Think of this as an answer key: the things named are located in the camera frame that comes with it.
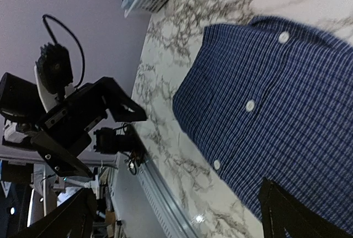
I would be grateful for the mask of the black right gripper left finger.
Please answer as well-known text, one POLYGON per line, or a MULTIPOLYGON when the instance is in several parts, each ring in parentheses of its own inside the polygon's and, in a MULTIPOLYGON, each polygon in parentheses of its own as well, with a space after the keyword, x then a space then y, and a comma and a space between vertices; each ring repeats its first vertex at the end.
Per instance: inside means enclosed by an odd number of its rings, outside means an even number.
POLYGON ((82 188, 41 220, 21 230, 17 238, 91 237, 97 200, 82 188))

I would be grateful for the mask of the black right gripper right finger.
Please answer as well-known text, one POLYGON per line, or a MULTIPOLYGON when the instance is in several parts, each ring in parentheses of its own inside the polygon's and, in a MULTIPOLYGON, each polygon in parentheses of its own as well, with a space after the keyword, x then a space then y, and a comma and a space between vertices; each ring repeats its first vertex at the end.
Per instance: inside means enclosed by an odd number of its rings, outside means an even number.
POLYGON ((265 237, 352 237, 267 178, 263 178, 258 199, 265 237))

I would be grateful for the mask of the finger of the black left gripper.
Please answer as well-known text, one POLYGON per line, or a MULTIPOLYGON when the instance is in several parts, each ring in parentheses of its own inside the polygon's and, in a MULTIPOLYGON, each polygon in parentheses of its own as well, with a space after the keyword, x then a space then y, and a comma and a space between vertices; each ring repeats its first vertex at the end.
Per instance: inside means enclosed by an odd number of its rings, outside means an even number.
POLYGON ((116 123, 147 120, 145 110, 133 101, 113 78, 102 77, 93 85, 104 98, 106 108, 116 123))
POLYGON ((31 144, 58 176, 93 177, 93 172, 81 160, 73 156, 45 131, 40 131, 33 136, 31 144))

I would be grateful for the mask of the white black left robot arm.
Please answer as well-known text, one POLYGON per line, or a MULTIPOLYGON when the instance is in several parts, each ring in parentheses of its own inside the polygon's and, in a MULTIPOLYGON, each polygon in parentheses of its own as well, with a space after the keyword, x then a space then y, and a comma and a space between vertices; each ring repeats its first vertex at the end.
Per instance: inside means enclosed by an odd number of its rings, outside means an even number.
POLYGON ((10 73, 1 79, 1 115, 35 129, 29 149, 37 151, 60 177, 93 176, 78 155, 92 142, 89 131, 108 114, 115 122, 147 120, 145 110, 111 77, 86 83, 48 112, 35 84, 10 73))

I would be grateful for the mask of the blue checked shirt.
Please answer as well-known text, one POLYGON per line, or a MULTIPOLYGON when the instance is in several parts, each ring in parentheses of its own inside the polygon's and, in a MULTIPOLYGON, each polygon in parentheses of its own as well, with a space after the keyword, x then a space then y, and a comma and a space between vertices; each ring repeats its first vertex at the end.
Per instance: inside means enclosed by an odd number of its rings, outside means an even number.
POLYGON ((273 16, 209 25, 173 112, 254 216, 267 178, 352 233, 349 43, 273 16))

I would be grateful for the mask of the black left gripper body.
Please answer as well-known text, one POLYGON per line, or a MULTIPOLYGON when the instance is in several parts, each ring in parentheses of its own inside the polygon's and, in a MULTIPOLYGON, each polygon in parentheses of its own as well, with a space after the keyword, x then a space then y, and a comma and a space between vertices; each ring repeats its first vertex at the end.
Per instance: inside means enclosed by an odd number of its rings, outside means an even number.
POLYGON ((37 126, 69 152, 82 152, 92 142, 89 136, 108 117, 103 93, 87 83, 42 116, 37 126))

